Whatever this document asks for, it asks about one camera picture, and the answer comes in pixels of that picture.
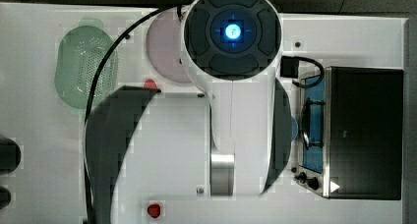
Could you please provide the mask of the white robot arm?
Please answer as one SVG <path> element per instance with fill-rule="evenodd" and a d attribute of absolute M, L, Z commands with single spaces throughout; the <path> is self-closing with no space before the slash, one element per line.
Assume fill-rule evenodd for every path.
<path fill-rule="evenodd" d="M 170 189 L 199 197 L 260 196 L 287 163 L 290 106 L 277 78 L 281 16 L 268 0 L 194 0 L 180 31 L 180 60 L 208 100 L 207 169 Z M 157 88 L 124 85 L 86 112 L 89 224 L 111 224 L 125 155 Z"/>

